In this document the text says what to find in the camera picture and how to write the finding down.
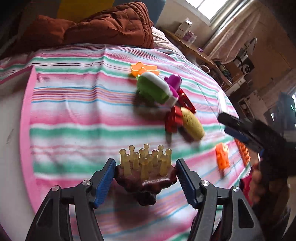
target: red toy piece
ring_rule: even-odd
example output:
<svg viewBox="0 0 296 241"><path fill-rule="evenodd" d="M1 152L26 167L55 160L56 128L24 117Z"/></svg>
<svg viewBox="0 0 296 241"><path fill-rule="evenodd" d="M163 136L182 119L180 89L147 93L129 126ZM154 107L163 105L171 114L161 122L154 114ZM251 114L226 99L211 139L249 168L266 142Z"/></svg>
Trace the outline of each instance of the red toy piece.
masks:
<svg viewBox="0 0 296 241"><path fill-rule="evenodd" d="M176 133L177 128L183 126L183 115L179 106L173 106L171 112L165 116L165 130L169 133Z"/></svg>
<svg viewBox="0 0 296 241"><path fill-rule="evenodd" d="M177 90L177 93L179 95L179 100L178 103L180 104L180 106L185 107L187 109L189 109L193 114L196 113L196 109L194 108L193 104L191 103L191 101L188 99L187 95L184 93L184 91L179 88Z"/></svg>
<svg viewBox="0 0 296 241"><path fill-rule="evenodd" d="M228 160L228 152L228 145L224 143L219 143L216 145L217 164L219 170L224 170L225 168L230 167Z"/></svg>

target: blue object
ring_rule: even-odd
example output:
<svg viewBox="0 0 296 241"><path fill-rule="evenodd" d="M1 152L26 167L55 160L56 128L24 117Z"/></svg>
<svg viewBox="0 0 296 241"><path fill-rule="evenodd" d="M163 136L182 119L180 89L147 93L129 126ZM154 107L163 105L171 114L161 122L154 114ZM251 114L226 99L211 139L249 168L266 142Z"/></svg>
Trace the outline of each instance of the blue object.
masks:
<svg viewBox="0 0 296 241"><path fill-rule="evenodd" d="M264 149L262 149L262 150L260 151L260 153L259 153L260 157L262 157L263 154L264 154Z"/></svg>
<svg viewBox="0 0 296 241"><path fill-rule="evenodd" d="M107 163L103 167L101 171L97 171L97 174L95 173L93 175L96 176L95 178L98 179L98 185L96 188L96 196L95 200L93 202L94 208L98 208L99 205L101 205L107 196L107 193L109 191L110 185L112 183L112 180L114 178L114 173L115 173L115 167L116 167L116 162L114 159L108 159Z"/></svg>
<svg viewBox="0 0 296 241"><path fill-rule="evenodd" d="M165 6L166 0L115 0L113 6L121 5L128 2L143 2L146 4L150 20L154 23L157 23L159 16Z"/></svg>
<svg viewBox="0 0 296 241"><path fill-rule="evenodd" d="M234 137L235 139L238 139L242 143L246 143L246 142L249 141L249 139L246 136L244 136L240 132L232 129L231 127L226 126L224 131L225 131L226 134Z"/></svg>
<svg viewBox="0 0 296 241"><path fill-rule="evenodd" d="M178 179L187 202L194 209L200 208L203 195L200 192L201 179L199 175L191 171L183 159L176 161L176 169L178 170Z"/></svg>

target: curtain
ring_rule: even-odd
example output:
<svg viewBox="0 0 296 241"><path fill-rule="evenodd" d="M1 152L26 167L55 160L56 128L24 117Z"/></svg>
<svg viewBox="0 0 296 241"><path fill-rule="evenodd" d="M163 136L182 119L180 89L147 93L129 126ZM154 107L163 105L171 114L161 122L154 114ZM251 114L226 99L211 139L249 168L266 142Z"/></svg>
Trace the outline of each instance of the curtain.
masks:
<svg viewBox="0 0 296 241"><path fill-rule="evenodd" d="M280 80L274 80L259 91L259 95L268 109L275 106L279 94L283 92L292 96L296 92L296 69L289 69Z"/></svg>
<svg viewBox="0 0 296 241"><path fill-rule="evenodd" d="M244 43L251 38L260 18L260 3L250 0L212 38L204 52L213 60L227 64L235 59Z"/></svg>

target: wooden table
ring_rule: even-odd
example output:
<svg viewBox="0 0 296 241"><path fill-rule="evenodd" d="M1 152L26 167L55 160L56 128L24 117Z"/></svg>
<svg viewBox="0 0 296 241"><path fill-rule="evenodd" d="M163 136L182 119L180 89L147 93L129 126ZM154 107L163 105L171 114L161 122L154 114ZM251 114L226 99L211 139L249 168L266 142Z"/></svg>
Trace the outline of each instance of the wooden table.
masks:
<svg viewBox="0 0 296 241"><path fill-rule="evenodd" d="M167 38L170 38L172 40L174 40L177 44L179 44L182 47L182 53L184 55L187 54L193 54L196 58L202 60L203 62L207 63L209 69L214 69L221 77L221 79L227 84L227 85L231 85L231 82L223 75L223 73L221 72L221 70L217 67L217 65L209 58L209 56L207 56L205 53L200 52L197 47L192 44L189 43L183 39L178 38L177 36L175 36L172 32L162 28L161 31L164 32L164 34L166 35Z"/></svg>

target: yellow sponge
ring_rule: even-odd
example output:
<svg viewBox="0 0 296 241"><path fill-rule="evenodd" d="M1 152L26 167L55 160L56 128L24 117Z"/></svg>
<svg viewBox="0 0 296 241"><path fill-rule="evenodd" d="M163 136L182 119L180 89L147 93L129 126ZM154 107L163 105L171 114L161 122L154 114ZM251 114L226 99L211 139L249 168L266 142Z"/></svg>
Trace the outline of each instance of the yellow sponge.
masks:
<svg viewBox="0 0 296 241"><path fill-rule="evenodd" d="M205 131L199 120L187 108L181 107L181 111L183 115L183 126L188 134L196 141L201 140L205 135Z"/></svg>

